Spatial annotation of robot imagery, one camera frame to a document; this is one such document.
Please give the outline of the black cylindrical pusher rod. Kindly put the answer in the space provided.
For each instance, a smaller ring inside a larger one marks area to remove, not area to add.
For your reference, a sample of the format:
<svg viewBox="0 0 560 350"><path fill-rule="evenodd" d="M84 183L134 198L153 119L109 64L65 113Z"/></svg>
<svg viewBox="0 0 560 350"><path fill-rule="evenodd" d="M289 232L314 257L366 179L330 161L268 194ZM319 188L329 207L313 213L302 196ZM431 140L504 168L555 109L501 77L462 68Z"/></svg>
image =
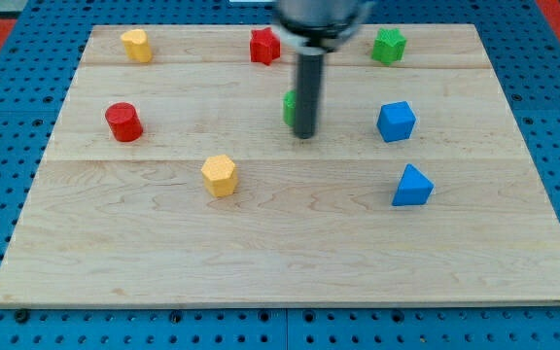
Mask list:
<svg viewBox="0 0 560 350"><path fill-rule="evenodd" d="M322 54L297 55L293 132L300 139L309 139L316 133L324 61Z"/></svg>

